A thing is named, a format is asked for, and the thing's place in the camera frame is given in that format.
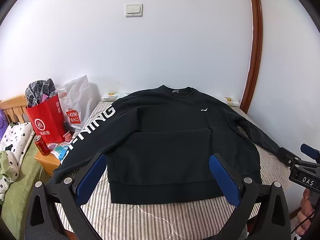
crew neckline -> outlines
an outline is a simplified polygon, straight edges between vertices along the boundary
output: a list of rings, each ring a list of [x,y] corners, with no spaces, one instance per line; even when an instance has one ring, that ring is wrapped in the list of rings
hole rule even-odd
[[[165,85],[162,85],[161,87],[169,96],[174,98],[190,98],[191,96],[194,95],[194,89],[191,87],[186,87],[181,89],[173,89]]]

white light switch panel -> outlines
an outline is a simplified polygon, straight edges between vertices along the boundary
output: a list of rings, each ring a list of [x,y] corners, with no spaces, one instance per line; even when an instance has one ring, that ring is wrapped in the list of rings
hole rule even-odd
[[[125,6],[126,17],[142,16],[142,3],[130,3]]]

red shopping bag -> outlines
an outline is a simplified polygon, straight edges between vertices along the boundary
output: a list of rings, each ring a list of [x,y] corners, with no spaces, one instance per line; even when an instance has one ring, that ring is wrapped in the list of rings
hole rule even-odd
[[[41,135],[46,143],[64,141],[66,131],[58,95],[37,106],[26,107],[26,112],[36,135]]]
[[[71,123],[81,123],[79,114],[77,110],[73,110],[71,108],[68,109],[69,111],[66,112],[67,116],[69,116]]]

black cable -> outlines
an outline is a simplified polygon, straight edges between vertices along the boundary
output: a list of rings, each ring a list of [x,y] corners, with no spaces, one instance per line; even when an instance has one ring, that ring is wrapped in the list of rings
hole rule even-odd
[[[309,216],[307,216],[307,218],[306,218],[305,220],[303,220],[300,224],[298,224],[298,225],[296,226],[296,228],[291,232],[291,234],[293,234],[293,233],[298,229],[299,226],[301,226],[301,225],[302,225],[304,222],[306,222],[310,217],[312,217],[313,214],[314,214],[316,211],[318,211],[318,209],[317,209],[317,210],[314,210]]]

sweatshirt sleeve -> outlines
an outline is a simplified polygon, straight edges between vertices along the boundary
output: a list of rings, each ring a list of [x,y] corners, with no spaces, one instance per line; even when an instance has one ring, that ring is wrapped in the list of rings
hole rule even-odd
[[[108,154],[137,130],[138,108],[127,111],[123,102],[114,105],[103,111],[71,141],[61,165],[54,170],[47,184],[61,182],[67,173],[88,164],[97,153]]]
[[[277,155],[277,151],[280,148],[268,135],[255,126],[252,122],[235,112],[229,106],[224,108],[224,113],[231,128],[240,136],[243,134],[239,131],[240,126],[248,135],[249,139],[264,148],[265,150]]]

